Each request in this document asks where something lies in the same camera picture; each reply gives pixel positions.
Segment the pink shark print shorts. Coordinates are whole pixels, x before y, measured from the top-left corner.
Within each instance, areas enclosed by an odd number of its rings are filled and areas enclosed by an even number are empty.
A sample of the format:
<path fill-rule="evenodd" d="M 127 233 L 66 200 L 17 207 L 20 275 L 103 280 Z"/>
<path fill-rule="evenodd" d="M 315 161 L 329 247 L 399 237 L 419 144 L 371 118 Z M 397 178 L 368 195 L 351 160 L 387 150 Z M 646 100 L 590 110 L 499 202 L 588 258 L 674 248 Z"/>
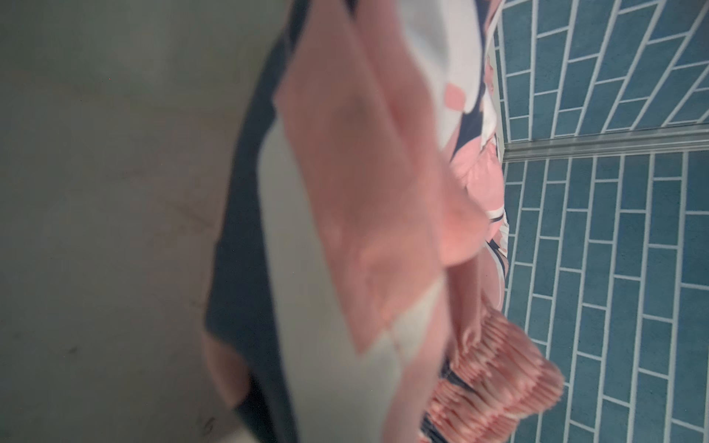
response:
<path fill-rule="evenodd" d="M 260 442 L 503 442 L 564 378 L 502 312 L 499 1 L 294 1 L 236 143 L 202 349 Z"/>

